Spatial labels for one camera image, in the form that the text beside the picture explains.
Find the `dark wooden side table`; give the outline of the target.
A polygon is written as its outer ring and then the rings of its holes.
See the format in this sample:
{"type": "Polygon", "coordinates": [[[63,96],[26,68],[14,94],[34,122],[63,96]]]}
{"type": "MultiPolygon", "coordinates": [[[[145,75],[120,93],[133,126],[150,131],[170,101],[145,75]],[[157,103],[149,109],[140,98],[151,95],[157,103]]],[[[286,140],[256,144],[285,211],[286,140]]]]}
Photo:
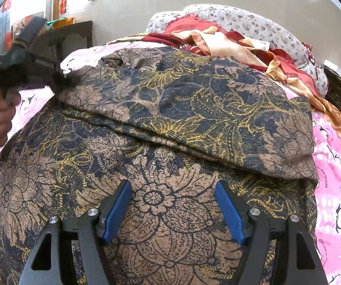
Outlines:
{"type": "Polygon", "coordinates": [[[63,28],[48,30],[33,45],[33,53],[63,61],[70,53],[93,46],[93,22],[84,21],[63,28]]]}

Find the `red and gold satin quilt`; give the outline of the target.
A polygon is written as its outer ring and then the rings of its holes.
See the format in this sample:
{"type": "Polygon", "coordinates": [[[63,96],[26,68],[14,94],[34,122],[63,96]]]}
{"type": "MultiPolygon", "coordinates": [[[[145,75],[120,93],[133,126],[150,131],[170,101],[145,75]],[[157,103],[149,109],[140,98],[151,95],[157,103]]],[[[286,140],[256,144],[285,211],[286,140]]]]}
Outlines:
{"type": "Polygon", "coordinates": [[[162,43],[196,55],[232,56],[287,86],[295,94],[307,97],[310,105],[324,114],[341,138],[341,112],[319,96],[313,77],[297,68],[292,57],[282,49],[257,48],[252,39],[246,39],[239,32],[227,31],[217,23],[191,14],[171,21],[163,33],[138,33],[110,41],[109,44],[135,41],[162,43]]]}

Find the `grey floral pillow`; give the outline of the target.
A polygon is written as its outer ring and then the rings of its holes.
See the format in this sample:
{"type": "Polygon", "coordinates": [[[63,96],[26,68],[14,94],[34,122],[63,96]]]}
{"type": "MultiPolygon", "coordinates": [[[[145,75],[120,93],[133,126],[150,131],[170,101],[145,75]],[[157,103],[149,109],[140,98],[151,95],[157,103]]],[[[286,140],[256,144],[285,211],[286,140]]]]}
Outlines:
{"type": "Polygon", "coordinates": [[[146,31],[163,33],[168,24],[185,15],[196,15],[199,19],[214,22],[227,31],[234,30],[245,37],[266,41],[272,49],[281,49],[293,59],[295,66],[313,78],[320,96],[328,92],[328,79],[323,68],[315,62],[311,49],[281,25],[262,15],[241,8],[215,5],[188,5],[182,11],[166,11],[154,14],[146,31]]]}

